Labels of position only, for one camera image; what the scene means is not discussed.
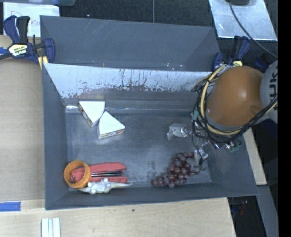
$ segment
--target white sign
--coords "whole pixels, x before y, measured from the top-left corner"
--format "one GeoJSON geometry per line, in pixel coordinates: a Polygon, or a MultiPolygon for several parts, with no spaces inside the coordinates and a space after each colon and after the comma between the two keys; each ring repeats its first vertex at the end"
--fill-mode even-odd
{"type": "Polygon", "coordinates": [[[40,15],[42,16],[60,16],[59,7],[54,5],[42,4],[25,4],[25,3],[3,3],[3,18],[4,20],[10,16],[29,16],[30,21],[28,24],[29,37],[35,35],[40,37],[40,15]]]}

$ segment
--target white foam block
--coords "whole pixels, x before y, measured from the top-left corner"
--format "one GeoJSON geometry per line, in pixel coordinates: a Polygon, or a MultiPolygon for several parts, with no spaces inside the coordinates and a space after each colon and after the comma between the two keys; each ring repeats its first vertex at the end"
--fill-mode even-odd
{"type": "Polygon", "coordinates": [[[83,114],[88,124],[95,126],[105,110],[103,101],[80,101],[78,104],[79,111],[83,114]]]}
{"type": "Polygon", "coordinates": [[[125,126],[117,121],[109,112],[104,112],[98,124],[98,139],[122,134],[125,126]]]}

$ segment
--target black cable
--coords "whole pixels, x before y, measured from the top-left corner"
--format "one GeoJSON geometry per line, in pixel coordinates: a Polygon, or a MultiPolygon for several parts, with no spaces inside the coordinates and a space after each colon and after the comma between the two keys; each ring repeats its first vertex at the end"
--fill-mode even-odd
{"type": "Polygon", "coordinates": [[[232,14],[233,14],[233,16],[234,16],[234,18],[235,18],[235,20],[236,20],[236,22],[239,24],[239,26],[242,28],[242,30],[246,33],[246,35],[256,44],[256,45],[258,45],[261,49],[263,49],[265,52],[267,52],[267,53],[269,53],[271,56],[273,56],[274,58],[276,58],[276,59],[278,59],[278,57],[275,55],[275,54],[273,54],[272,52],[270,52],[270,51],[268,51],[265,47],[263,47],[261,44],[259,44],[256,40],[254,40],[254,38],[248,33],[248,31],[242,26],[242,24],[240,23],[240,21],[239,21],[239,19],[238,19],[238,17],[236,16],[236,14],[235,14],[235,12],[234,12],[234,10],[233,10],[233,8],[232,8],[232,4],[231,3],[229,3],[229,5],[230,5],[230,9],[231,9],[231,11],[232,11],[232,14]]]}

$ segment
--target wooden table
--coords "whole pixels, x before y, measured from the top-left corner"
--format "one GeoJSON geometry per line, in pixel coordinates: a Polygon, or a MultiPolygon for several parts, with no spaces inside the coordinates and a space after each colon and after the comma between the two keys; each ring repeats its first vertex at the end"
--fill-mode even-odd
{"type": "MultiPolygon", "coordinates": [[[[9,37],[0,35],[0,46],[10,44],[9,37]]],[[[265,185],[267,181],[250,130],[244,139],[256,183],[265,185]]],[[[219,198],[53,211],[45,210],[44,199],[24,200],[21,211],[0,212],[0,237],[41,236],[41,219],[56,217],[60,218],[63,237],[236,236],[228,200],[219,198]]]]}

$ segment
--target tape roll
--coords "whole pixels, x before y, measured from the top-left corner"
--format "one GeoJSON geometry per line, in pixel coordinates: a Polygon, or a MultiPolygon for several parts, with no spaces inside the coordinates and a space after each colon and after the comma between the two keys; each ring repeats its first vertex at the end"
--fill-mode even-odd
{"type": "Polygon", "coordinates": [[[65,167],[63,177],[64,177],[64,180],[68,186],[75,188],[75,189],[81,189],[81,188],[86,187],[87,184],[89,183],[90,178],[91,178],[91,170],[90,170],[87,163],[82,162],[80,160],[75,160],[75,161],[70,162],[65,167]],[[72,171],[78,167],[81,167],[81,166],[85,167],[85,173],[84,173],[83,178],[76,183],[71,183],[70,177],[71,177],[72,171]]]}

